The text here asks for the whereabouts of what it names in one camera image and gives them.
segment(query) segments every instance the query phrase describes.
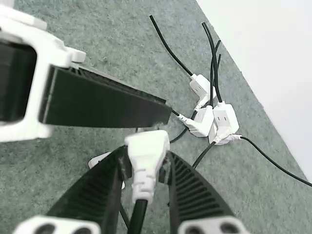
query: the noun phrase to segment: screw hole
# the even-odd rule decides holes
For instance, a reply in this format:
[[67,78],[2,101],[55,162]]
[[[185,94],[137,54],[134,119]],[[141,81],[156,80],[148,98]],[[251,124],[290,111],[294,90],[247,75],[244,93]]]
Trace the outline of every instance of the screw hole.
[[204,234],[199,227],[189,227],[185,234]]
[[52,224],[44,224],[40,226],[35,234],[52,234],[54,232],[55,226]]
[[79,228],[74,234],[91,234],[92,232],[88,228]]
[[223,223],[221,230],[223,233],[239,233],[238,228],[232,223]]

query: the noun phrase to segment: wall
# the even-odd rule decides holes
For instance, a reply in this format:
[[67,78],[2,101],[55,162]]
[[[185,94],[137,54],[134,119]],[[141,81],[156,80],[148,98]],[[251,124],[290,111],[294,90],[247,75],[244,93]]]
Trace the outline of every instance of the wall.
[[312,181],[312,1],[197,2]]

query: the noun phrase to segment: power adapter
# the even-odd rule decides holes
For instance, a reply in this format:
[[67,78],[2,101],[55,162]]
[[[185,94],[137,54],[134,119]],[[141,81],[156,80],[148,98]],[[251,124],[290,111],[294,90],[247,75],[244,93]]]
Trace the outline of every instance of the power adapter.
[[181,114],[178,116],[178,119],[189,128],[194,136],[207,137],[214,121],[213,109],[212,106],[199,109],[194,120],[186,118]]
[[[199,109],[210,100],[210,82],[201,74],[199,75],[193,74],[191,76],[190,87],[199,97],[199,101],[197,102],[197,105],[194,108],[195,111],[199,111]],[[213,97],[215,97],[216,96],[215,87],[213,91],[214,91]]]
[[229,141],[235,140],[233,135],[239,129],[239,124],[231,104],[219,102],[213,109],[214,121],[209,130],[209,142],[216,142],[216,145],[227,144]]

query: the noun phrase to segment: floor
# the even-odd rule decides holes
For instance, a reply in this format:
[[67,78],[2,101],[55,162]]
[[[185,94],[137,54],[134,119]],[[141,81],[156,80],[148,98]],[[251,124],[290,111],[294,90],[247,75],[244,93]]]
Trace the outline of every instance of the floor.
[[[150,14],[189,69],[209,77],[211,53],[201,23],[206,21],[211,26],[195,0],[122,4],[112,0],[20,0],[16,7],[44,19],[48,31],[65,45],[87,52],[87,66],[167,99],[185,115],[192,112],[196,96],[189,88],[187,74],[161,44]],[[221,95],[236,111],[239,133],[285,168],[303,176],[224,46],[219,51]],[[172,116],[163,128],[174,138],[183,126]],[[57,127],[49,139],[1,144],[0,230],[11,233],[22,220],[44,214],[88,170],[90,158],[120,146],[132,132],[134,129]],[[171,150],[193,163],[207,144],[207,139],[187,133],[171,145]],[[197,169],[251,233],[310,232],[311,189],[277,170],[247,142],[212,148]],[[170,232],[167,202],[167,188],[159,184],[142,233]],[[123,190],[122,203],[130,214],[130,181]],[[118,233],[125,232],[120,218]]]

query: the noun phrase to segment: black cable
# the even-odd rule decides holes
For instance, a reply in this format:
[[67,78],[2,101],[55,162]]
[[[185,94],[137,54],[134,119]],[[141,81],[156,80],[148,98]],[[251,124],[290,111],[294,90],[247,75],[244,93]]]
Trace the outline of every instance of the black cable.
[[176,112],[174,109],[171,111],[173,114],[175,114],[176,116],[179,116],[180,114],[178,112]]
[[192,76],[193,73],[176,57],[176,55],[172,52],[172,50],[169,48],[167,42],[165,41],[164,37],[162,36],[158,26],[157,26],[157,23],[155,22],[155,19],[152,15],[150,15],[150,19],[158,33],[158,36],[160,37],[162,43],[164,44],[164,46],[166,47],[166,49],[168,50],[169,54],[174,58],[174,60],[190,75]]
[[222,98],[221,98],[219,86],[218,86],[218,67],[217,67],[217,61],[216,61],[216,52],[215,52],[214,40],[213,40],[213,37],[211,36],[211,33],[210,33],[206,23],[203,22],[202,25],[203,25],[205,32],[206,32],[206,35],[208,37],[210,48],[211,48],[211,53],[213,55],[212,60],[213,60],[213,65],[214,65],[214,79],[215,79],[216,96],[218,97],[218,101],[222,102]]
[[249,140],[248,138],[241,136],[241,139],[244,139],[246,141],[248,141],[252,146],[254,146],[268,161],[270,161],[270,163],[272,163],[275,167],[277,167],[278,169],[280,169],[282,172],[286,173],[287,175],[291,176],[292,178],[299,180],[300,182],[312,187],[312,183],[307,182],[304,179],[299,178],[298,176],[294,175],[293,173],[290,173],[289,171],[286,171],[284,168],[282,168],[280,165],[278,165],[276,162],[273,161],[273,159],[271,159],[269,156],[267,156],[258,146],[256,146],[256,144],[254,144],[251,140]]
[[[221,40],[218,40],[216,46],[215,46],[215,51],[218,51],[219,45],[221,43]],[[218,63],[217,63],[217,68],[219,69],[219,64],[220,64],[220,60],[221,59],[221,55],[219,55],[218,58]],[[214,107],[214,62],[213,59],[211,59],[211,63],[210,63],[210,103],[209,105]]]
[[133,208],[128,234],[140,234],[144,222],[147,200],[136,200]]
[[218,57],[218,63],[217,63],[218,70],[219,70],[220,61],[221,61],[221,54],[219,54],[219,57]]
[[123,221],[125,222],[125,225],[127,227],[127,229],[129,228],[129,224],[130,224],[130,221],[129,221],[129,218],[127,216],[127,213],[125,211],[125,209],[123,208],[122,204],[120,203],[120,209],[119,209],[119,212],[121,214],[121,217],[123,219]]
[[211,142],[210,145],[208,145],[208,147],[200,154],[200,156],[196,159],[196,161],[194,162],[194,164],[192,165],[192,167],[196,168],[197,165],[200,163],[200,161],[203,159],[203,157],[205,156],[205,154],[215,145],[215,142]]
[[[193,111],[193,114],[192,114],[192,116],[191,116],[191,119],[192,119],[192,120],[194,120],[196,114],[197,114],[197,111]],[[174,143],[175,141],[179,140],[179,139],[187,132],[187,130],[188,130],[188,127],[185,126],[185,128],[183,129],[183,131],[182,131],[176,138],[172,139],[172,140],[170,141],[170,143]]]

